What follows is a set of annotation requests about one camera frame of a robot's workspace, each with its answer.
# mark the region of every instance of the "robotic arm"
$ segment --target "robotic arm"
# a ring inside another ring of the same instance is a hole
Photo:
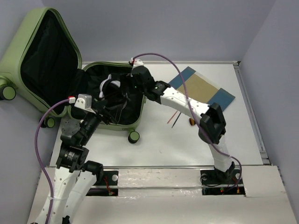
[[[118,103],[122,103],[121,106],[125,106],[126,100],[129,100],[128,93],[142,93],[147,99],[174,108],[192,118],[185,95],[163,81],[155,81],[141,60],[132,61],[132,65],[131,73],[120,77],[118,87],[122,99]],[[101,89],[105,89],[105,83],[101,84]],[[189,102],[199,125],[207,133],[211,142],[219,151],[228,154],[224,142],[226,122],[220,106],[204,104],[194,99],[189,99]],[[86,111],[87,114],[79,122],[69,121],[61,135],[62,145],[53,182],[54,197],[47,197],[35,224],[71,224],[88,190],[103,177],[102,164],[93,161],[85,163],[89,151],[84,146],[100,122],[117,123],[107,110],[107,105],[111,106],[111,103],[109,99],[93,99],[92,96],[86,94],[79,94],[77,98],[73,97],[70,103],[75,103],[75,107]],[[209,145],[217,178],[220,181],[230,178],[235,168],[231,158],[217,152],[200,132],[199,137]],[[51,200],[53,203],[51,214],[47,218]]]

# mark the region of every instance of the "wall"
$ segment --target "wall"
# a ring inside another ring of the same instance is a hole
[[[26,12],[43,6],[40,0],[0,2],[0,57]],[[40,168],[34,152],[34,135],[42,114],[17,96],[0,101],[0,223],[25,224],[36,191]],[[58,125],[43,129],[39,148],[43,162],[49,162]]]
[[[144,52],[180,61],[241,60],[274,2],[43,0],[62,14],[83,61],[126,61]]]
[[[277,0],[241,63],[270,160],[299,221],[299,1]]]

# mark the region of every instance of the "green wheel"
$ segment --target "green wheel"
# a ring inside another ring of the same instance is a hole
[[[52,117],[47,117],[45,118],[45,120],[42,123],[42,128],[48,127],[48,128],[52,128],[55,125],[55,120]]]
[[[136,142],[138,142],[140,138],[140,135],[138,132],[136,131],[132,131],[130,132],[129,136],[128,136],[128,140],[130,143],[135,144]]]
[[[0,100],[13,100],[15,96],[16,93],[14,87],[9,85],[0,87]]]

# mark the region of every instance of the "green suitcase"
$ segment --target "green suitcase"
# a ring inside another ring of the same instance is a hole
[[[88,92],[96,95],[99,82],[109,73],[129,73],[132,67],[124,63],[94,62],[81,68],[81,54],[59,12],[50,7],[35,8],[24,18],[0,61],[0,99],[12,100],[16,90],[38,110],[46,112],[68,96]],[[145,100],[143,95],[135,97],[132,107],[126,106],[121,114],[115,112],[117,125],[101,124],[99,128],[128,130],[136,139],[135,129]],[[51,116],[80,117],[74,109],[62,105]],[[47,118],[45,125],[54,126],[53,120]]]

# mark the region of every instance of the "blue panel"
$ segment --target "blue panel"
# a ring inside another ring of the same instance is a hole
[[[191,75],[193,75],[195,72],[196,71],[193,70],[192,68],[187,67],[181,73],[182,73],[182,76],[183,76],[184,80],[187,81],[187,79],[190,78]],[[179,75],[175,76],[175,78],[173,80],[171,80],[169,82],[169,84],[173,88],[178,89],[183,84],[181,76],[179,76]]]
[[[224,89],[219,89],[216,94],[209,100],[208,104],[212,105],[217,103],[220,105],[222,111],[224,111],[228,105],[234,100],[234,96],[229,92],[226,92]]]

